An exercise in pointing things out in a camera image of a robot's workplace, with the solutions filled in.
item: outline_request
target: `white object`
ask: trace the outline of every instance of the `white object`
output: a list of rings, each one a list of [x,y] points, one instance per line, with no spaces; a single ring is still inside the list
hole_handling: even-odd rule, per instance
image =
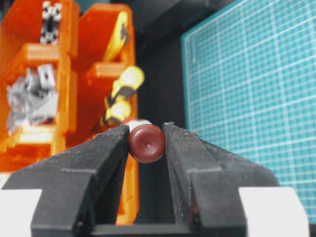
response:
[[[2,189],[9,177],[10,173],[0,173],[0,189]]]
[[[129,132],[132,132],[134,128],[136,128],[140,125],[143,125],[143,124],[152,124],[152,123],[149,122],[148,120],[145,120],[145,119],[135,119],[135,120],[128,122],[126,125],[129,126]]]
[[[52,92],[52,95],[48,98],[48,100],[33,112],[32,117],[53,118],[57,113],[57,107],[58,93]]]
[[[51,64],[43,64],[38,66],[38,74],[40,86],[44,90],[52,90],[55,88],[54,68]]]
[[[239,188],[248,237],[309,237],[305,210],[289,187]]]
[[[0,236],[31,237],[31,221],[42,190],[0,190]]]

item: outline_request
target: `green cutting mat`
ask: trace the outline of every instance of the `green cutting mat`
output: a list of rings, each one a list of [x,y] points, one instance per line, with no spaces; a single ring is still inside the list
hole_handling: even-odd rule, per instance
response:
[[[182,51],[187,129],[270,168],[316,223],[316,0],[237,0]]]

